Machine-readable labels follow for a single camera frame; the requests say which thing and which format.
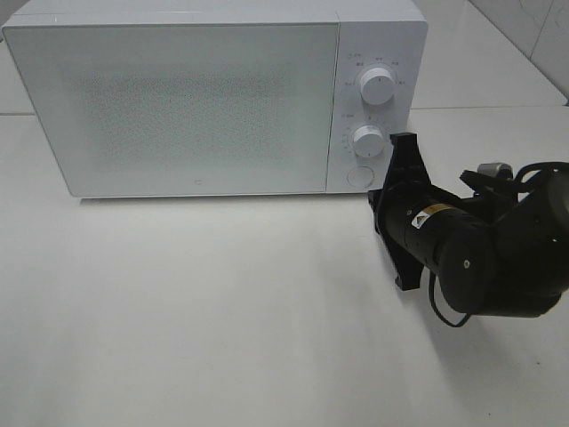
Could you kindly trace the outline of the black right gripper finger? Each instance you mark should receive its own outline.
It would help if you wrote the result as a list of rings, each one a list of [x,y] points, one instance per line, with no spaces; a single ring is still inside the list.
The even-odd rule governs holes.
[[[394,133],[390,135],[392,155],[384,180],[384,189],[397,185],[430,186],[431,180],[423,162],[416,133]]]
[[[422,264],[389,235],[382,235],[381,238],[396,270],[396,285],[402,291],[419,289]]]

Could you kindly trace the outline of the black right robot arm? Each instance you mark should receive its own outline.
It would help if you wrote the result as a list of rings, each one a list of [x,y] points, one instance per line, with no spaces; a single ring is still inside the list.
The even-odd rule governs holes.
[[[413,133],[391,136],[383,186],[368,194],[374,228],[397,286],[441,293],[464,319],[536,318],[568,288],[568,165],[538,162],[514,171],[481,164],[461,180],[471,197],[434,185]]]

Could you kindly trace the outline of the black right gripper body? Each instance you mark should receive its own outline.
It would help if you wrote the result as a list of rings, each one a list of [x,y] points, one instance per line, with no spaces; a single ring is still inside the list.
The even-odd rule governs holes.
[[[368,193],[374,227],[396,267],[462,267],[467,212],[438,188],[405,183]]]

